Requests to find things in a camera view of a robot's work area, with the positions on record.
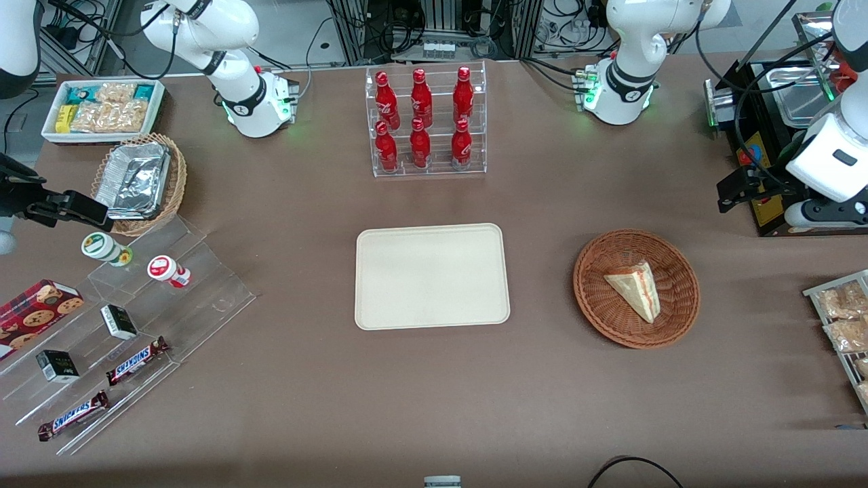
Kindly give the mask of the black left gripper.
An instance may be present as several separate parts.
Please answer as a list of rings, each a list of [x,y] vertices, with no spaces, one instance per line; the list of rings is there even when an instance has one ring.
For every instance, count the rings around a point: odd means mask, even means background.
[[[728,184],[718,184],[718,209],[725,214],[738,204],[778,195],[803,197],[805,184],[785,167],[740,166],[728,176]]]

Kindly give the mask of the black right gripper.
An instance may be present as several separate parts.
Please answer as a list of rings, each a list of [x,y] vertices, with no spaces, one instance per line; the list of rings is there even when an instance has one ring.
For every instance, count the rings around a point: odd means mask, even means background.
[[[102,232],[112,232],[114,220],[108,217],[108,208],[80,192],[67,195],[43,187],[46,179],[35,170],[19,163],[6,154],[1,155],[1,216],[34,220],[53,228],[59,220],[75,219]]]

